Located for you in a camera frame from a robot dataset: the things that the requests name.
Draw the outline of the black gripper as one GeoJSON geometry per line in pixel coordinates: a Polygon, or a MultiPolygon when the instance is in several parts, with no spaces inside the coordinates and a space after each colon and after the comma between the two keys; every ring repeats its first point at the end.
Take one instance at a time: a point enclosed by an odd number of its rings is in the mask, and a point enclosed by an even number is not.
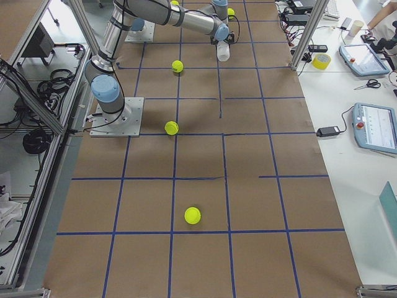
{"type": "Polygon", "coordinates": [[[211,37],[210,37],[210,44],[211,44],[211,45],[217,45],[217,43],[218,43],[218,40],[216,40],[215,37],[212,37],[212,36],[211,36],[211,37]]]}

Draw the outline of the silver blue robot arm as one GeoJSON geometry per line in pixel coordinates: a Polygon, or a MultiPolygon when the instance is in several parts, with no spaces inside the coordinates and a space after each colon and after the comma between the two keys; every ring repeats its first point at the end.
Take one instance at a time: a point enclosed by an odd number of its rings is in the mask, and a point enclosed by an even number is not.
{"type": "Polygon", "coordinates": [[[171,25],[200,32],[216,41],[229,36],[228,2],[212,1],[203,9],[190,10],[170,1],[114,1],[114,11],[108,21],[99,50],[86,63],[84,74],[94,97],[102,109],[105,126],[127,121],[130,112],[114,63],[128,32],[138,20],[158,25],[171,25]]]}

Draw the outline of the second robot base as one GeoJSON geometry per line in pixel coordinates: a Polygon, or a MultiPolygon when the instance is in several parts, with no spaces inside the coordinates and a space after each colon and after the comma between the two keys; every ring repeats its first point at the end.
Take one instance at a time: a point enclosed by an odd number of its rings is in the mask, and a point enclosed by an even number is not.
{"type": "Polygon", "coordinates": [[[143,19],[135,19],[128,31],[125,42],[127,43],[151,43],[154,39],[155,24],[143,19]]]}

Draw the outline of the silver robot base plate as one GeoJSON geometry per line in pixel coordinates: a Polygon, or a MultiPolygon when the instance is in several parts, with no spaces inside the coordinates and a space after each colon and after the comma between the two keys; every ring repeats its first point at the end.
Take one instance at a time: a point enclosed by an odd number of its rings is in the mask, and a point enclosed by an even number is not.
{"type": "Polygon", "coordinates": [[[141,119],[144,107],[143,97],[126,97],[125,108],[122,115],[113,123],[118,114],[109,115],[102,111],[97,104],[96,113],[102,115],[94,117],[93,129],[90,129],[91,137],[138,137],[141,129],[141,119]]]}

